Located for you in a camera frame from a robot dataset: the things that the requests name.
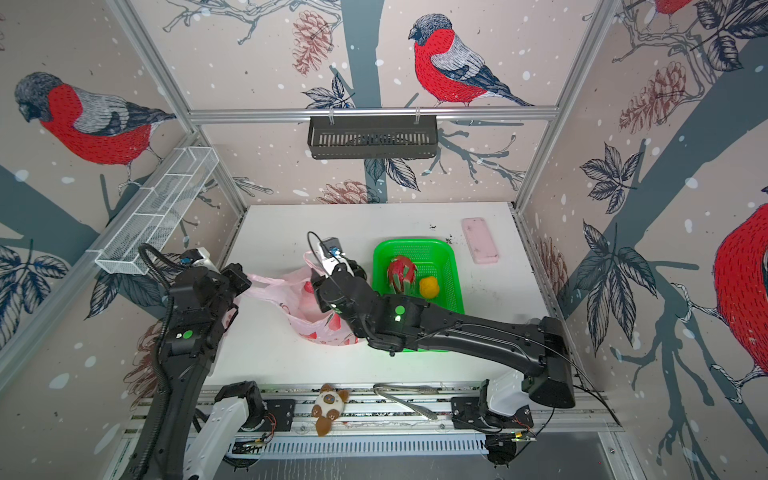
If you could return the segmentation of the red fruit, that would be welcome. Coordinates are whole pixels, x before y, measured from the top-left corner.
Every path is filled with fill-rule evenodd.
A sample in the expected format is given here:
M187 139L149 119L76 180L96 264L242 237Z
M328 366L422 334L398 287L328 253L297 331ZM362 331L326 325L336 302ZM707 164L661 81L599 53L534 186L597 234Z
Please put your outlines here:
M417 272L418 269L411 259L398 255L391 260L388 266L388 283L395 293L409 294L416 280Z

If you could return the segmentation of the orange fruit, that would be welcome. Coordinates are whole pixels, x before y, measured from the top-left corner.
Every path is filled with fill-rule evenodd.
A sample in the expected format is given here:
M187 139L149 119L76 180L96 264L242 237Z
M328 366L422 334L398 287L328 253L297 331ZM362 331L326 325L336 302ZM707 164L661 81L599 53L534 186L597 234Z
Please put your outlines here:
M426 300L437 298L440 290L439 281L434 276L424 277L419 281L419 295Z

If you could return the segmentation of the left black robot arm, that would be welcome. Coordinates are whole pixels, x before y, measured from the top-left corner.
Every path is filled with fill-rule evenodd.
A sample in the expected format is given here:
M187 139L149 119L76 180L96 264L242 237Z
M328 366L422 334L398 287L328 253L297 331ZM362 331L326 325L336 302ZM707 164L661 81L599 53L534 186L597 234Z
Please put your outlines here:
M178 271L163 280L168 295L160 338L152 356L157 379L148 416L122 476L125 479L211 479L235 433L257 426L265 405L252 382L226 388L195 440L188 439L197 402L219 344L236 318L236 299L251 282L238 263L217 269L202 250L178 262L143 243L140 258L157 277L163 263Z

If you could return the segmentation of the green plastic basket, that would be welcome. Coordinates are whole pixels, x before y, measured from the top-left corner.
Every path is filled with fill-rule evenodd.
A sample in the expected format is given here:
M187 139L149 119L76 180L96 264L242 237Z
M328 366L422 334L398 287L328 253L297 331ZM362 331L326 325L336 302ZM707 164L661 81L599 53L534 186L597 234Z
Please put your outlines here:
M388 266L398 255L411 259L418 269L409 294L395 293L388 283ZM419 295L419 281L428 276L436 277L441 287L439 296L432 300L426 300ZM451 245L442 240L405 238L381 242L373 253L371 285L382 298L405 295L455 313L465 312L454 250Z

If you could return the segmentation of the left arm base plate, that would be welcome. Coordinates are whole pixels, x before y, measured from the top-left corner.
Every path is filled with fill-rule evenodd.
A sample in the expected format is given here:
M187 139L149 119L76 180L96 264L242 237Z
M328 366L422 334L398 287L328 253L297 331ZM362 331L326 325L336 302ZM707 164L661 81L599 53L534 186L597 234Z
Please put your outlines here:
M296 401L293 399L267 399L266 414L255 427L242 427L241 432L284 433L290 432L295 415Z

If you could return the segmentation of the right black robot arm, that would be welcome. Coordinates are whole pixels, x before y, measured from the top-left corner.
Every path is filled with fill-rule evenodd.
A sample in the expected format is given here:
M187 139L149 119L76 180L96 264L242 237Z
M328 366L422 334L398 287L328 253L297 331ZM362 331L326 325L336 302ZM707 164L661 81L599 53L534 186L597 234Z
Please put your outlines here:
M338 314L373 349L391 356L441 350L495 362L522 374L519 390L530 401L555 410L576 405L574 362L559 319L502 323L416 297L382 295L342 265L329 274L312 272L310 282L320 310Z

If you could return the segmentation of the pink plastic bag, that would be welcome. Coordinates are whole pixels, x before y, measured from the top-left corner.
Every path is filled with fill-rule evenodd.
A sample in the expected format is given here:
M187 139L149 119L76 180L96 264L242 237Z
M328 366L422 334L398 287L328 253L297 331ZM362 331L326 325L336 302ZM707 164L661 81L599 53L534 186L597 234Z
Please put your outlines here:
M326 346L350 346L360 339L341 317L330 310L322 312L314 296L310 280L313 274L320 274L312 254L303 255L305 266L279 278L247 273L251 287L235 300L239 305L244 298L253 298L279 307L284 322L303 339Z

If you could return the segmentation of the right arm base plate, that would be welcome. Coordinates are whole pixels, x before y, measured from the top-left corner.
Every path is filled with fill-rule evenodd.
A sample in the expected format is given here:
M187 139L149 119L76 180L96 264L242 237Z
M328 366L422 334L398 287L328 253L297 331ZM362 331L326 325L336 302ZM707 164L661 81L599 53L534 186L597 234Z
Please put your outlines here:
M452 397L450 419L457 430L475 430L481 433L498 433L506 429L531 430L534 427L528 406L505 416L491 412L479 397Z

